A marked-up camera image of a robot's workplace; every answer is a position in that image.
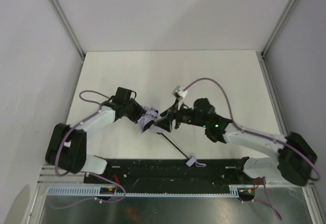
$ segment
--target black base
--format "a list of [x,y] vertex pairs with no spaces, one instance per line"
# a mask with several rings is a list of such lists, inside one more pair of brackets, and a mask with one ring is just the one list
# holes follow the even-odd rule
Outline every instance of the black base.
[[[116,175],[128,193],[229,193],[231,184],[253,184],[242,171],[245,161],[246,158],[198,160],[207,165],[200,168],[188,167],[186,160],[110,159],[102,176],[115,181]],[[107,184],[94,176],[85,177],[84,183]]]

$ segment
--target metal floor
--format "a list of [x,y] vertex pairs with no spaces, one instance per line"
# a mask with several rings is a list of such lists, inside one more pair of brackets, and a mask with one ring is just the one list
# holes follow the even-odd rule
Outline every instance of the metal floor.
[[[230,198],[140,198],[128,197],[115,204],[83,202],[65,210],[44,205],[42,224],[252,224],[312,223],[301,188],[269,189],[276,209],[283,217],[277,220],[272,210],[260,203],[244,203]],[[55,206],[65,206],[83,197],[47,197]],[[266,200],[263,188],[256,199]]]

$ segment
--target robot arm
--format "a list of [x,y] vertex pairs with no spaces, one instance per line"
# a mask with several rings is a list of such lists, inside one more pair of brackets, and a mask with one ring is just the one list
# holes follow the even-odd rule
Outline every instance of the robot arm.
[[295,185],[305,186],[307,184],[312,171],[311,166],[293,150],[284,146],[284,144],[288,144],[294,147],[312,163],[315,163],[316,154],[299,134],[292,132],[288,136],[271,135],[247,129],[216,114],[215,108],[207,98],[197,99],[194,102],[194,108],[189,108],[184,104],[179,105],[183,97],[176,97],[175,103],[161,114],[162,118],[154,123],[155,126],[168,132],[172,131],[173,121],[175,121],[175,129],[178,129],[181,123],[203,127],[206,136],[214,143],[219,141],[225,144],[240,145],[269,156],[269,158],[263,159],[251,158],[245,162],[243,171],[251,178],[266,175],[280,177],[281,175]]
[[[103,127],[117,121],[122,117],[128,117],[134,123],[146,112],[134,98],[131,98],[132,90],[118,88],[115,96],[101,105],[101,110],[92,118],[76,127],[67,138],[70,145],[65,145],[61,151],[59,167],[74,174],[93,172],[102,174],[106,168],[106,160],[86,154],[87,139],[95,135]],[[45,160],[54,165],[58,149],[64,136],[73,125],[58,124],[55,126],[47,149]]]

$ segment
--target white wall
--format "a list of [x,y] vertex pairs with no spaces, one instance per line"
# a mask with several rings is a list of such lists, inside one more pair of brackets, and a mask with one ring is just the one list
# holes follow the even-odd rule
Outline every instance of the white wall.
[[300,0],[267,56],[289,128],[307,140],[324,169],[326,206],[326,0]]
[[33,194],[53,126],[63,120],[80,61],[48,0],[0,2],[0,223],[14,224]]
[[260,51],[288,0],[59,2],[84,51]]

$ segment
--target red wire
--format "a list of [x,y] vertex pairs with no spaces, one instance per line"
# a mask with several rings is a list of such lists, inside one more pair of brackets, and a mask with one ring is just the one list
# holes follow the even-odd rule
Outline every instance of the red wire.
[[118,179],[118,176],[117,175],[112,175],[112,177],[116,180],[116,183],[118,183],[118,184],[120,184],[120,181],[119,181],[119,179]]
[[259,182],[256,179],[254,179],[254,184],[255,184],[255,188],[254,189],[257,189],[259,187]]

